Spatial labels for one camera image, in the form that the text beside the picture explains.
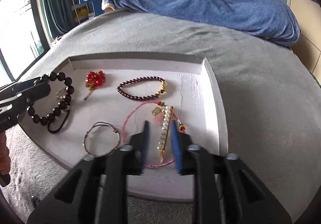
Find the person's left hand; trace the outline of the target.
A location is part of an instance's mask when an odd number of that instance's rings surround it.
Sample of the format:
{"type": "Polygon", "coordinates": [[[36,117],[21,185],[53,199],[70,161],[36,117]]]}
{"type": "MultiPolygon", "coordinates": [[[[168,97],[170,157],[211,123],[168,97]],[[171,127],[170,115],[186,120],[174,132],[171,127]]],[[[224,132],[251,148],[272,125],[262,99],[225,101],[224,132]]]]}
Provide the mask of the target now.
{"type": "Polygon", "coordinates": [[[9,157],[9,149],[7,147],[7,137],[5,132],[0,134],[0,171],[1,175],[6,175],[10,172],[11,159],[9,157]]]}

